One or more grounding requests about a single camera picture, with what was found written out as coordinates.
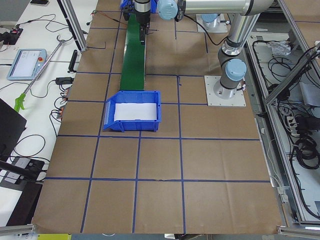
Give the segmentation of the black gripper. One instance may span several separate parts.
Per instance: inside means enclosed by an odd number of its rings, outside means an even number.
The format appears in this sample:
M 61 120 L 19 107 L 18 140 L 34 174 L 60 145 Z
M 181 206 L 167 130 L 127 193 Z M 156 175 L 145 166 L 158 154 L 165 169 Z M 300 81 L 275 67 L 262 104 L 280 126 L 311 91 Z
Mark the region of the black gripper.
M 151 20 L 151 11 L 146 11 L 146 12 L 139 12 L 137 10 L 135 10 L 135 16 L 136 16 L 136 21 L 140 24 L 140 25 L 146 25 L 148 26 L 150 24 L 150 20 Z

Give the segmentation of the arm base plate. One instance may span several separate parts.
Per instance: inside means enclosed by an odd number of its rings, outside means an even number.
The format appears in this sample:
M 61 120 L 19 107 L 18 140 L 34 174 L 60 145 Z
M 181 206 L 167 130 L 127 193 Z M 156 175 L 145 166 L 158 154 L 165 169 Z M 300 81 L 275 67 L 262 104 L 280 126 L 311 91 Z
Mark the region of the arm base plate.
M 221 76 L 205 75 L 205 90 L 209 107 L 245 107 L 244 91 L 239 83 L 235 89 L 223 88 Z

